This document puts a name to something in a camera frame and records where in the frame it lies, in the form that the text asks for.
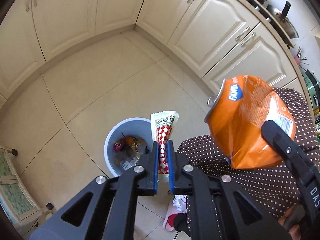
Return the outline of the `person's hand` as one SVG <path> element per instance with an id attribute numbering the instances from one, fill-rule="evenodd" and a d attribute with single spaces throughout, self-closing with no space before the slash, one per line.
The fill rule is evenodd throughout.
<path id="1" fill-rule="evenodd" d="M 288 231 L 293 240 L 300 240 L 300 221 L 304 218 L 305 211 L 302 205 L 295 205 L 289 208 L 278 222 Z"/>

